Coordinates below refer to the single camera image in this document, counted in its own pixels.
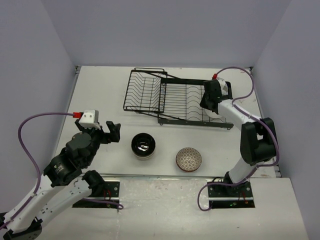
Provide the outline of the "white bowl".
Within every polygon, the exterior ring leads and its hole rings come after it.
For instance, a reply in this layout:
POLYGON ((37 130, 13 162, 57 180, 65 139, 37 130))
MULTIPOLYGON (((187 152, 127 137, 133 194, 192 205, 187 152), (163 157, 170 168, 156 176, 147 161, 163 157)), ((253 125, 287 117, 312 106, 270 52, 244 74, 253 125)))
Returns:
POLYGON ((221 95, 222 96, 229 96, 229 87, 225 80, 219 80, 221 95))
POLYGON ((206 108, 205 108, 204 111, 205 111, 206 115, 207 115, 208 117, 212 118, 212 119, 221 119, 221 118, 222 118, 221 115, 215 113, 215 112, 212 111, 212 110, 209 110, 209 109, 206 109, 206 108))

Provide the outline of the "tan black bowl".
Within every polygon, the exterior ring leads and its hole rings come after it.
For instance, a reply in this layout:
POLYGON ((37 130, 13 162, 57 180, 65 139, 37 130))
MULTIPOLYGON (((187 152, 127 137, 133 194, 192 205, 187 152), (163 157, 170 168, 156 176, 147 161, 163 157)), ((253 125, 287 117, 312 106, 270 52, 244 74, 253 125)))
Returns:
POLYGON ((156 149, 155 139, 148 133, 138 133, 131 140, 131 150, 153 152, 156 149))

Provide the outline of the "beige bowl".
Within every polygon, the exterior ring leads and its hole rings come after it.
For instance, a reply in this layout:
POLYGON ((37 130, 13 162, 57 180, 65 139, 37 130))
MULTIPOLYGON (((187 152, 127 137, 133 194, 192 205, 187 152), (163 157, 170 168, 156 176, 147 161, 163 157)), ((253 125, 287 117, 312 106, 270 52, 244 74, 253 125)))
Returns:
POLYGON ((145 161, 152 158, 155 152, 156 151, 154 150, 154 151, 133 151, 132 153, 138 160, 145 161))

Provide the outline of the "brown patterned bowl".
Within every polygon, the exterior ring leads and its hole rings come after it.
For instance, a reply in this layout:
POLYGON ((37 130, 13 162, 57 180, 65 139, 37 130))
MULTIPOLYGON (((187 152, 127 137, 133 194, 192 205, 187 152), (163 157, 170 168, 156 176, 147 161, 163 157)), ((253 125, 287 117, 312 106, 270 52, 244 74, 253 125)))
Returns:
POLYGON ((194 172, 202 164, 202 156, 198 150, 185 147, 178 151, 175 157, 176 165, 184 172, 194 172))

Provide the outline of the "white bowl front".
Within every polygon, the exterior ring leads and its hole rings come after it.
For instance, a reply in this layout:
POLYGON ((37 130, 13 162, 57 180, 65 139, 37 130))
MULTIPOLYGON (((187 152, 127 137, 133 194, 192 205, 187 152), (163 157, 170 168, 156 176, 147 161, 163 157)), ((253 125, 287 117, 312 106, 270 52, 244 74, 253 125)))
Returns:
POLYGON ((212 119, 221 119, 221 118, 222 118, 221 115, 215 113, 215 112, 212 111, 212 110, 209 110, 209 109, 206 109, 206 108, 205 108, 204 111, 205 111, 206 115, 207 115, 208 117, 212 118, 212 119))

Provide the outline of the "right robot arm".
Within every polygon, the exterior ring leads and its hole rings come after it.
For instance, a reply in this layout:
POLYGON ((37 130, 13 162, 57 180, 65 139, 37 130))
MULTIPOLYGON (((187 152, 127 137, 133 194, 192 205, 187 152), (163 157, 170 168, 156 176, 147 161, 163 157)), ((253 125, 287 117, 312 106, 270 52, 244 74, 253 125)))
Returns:
POLYGON ((203 82, 200 101, 209 117, 223 117, 240 130, 240 159, 218 184, 227 196, 241 191, 241 185, 265 162, 279 156, 275 125, 271 118, 259 118, 238 106, 231 94, 231 84, 221 78, 203 82))

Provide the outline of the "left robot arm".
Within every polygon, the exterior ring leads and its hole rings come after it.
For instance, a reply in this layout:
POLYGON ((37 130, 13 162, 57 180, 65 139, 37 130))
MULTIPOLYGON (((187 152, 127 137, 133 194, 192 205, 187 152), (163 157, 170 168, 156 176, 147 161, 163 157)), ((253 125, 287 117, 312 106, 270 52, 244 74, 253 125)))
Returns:
POLYGON ((120 141, 121 124, 107 121, 109 132, 100 125, 81 126, 61 152, 44 169, 34 188, 16 207, 0 215, 5 240, 34 240, 57 215, 80 200, 103 193, 105 181, 96 170, 88 168, 100 145, 120 141))

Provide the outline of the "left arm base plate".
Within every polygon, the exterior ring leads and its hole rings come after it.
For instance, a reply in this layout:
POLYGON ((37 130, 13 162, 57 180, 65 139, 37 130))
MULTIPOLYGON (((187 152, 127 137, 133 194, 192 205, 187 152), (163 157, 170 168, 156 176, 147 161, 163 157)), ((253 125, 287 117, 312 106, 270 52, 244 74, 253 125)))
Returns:
POLYGON ((99 192, 87 196, 86 199, 97 200, 100 203, 81 199, 72 205, 72 208, 81 209, 116 209, 120 210, 120 182, 119 181, 105 181, 104 187, 99 192))

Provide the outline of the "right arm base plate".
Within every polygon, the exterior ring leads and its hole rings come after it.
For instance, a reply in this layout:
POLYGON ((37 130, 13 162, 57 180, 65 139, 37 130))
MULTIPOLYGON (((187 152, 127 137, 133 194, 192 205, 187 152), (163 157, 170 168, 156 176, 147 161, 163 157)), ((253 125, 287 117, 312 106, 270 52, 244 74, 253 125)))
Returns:
POLYGON ((207 187, 210 209, 255 208, 254 196, 249 181, 236 187, 219 184, 207 187))

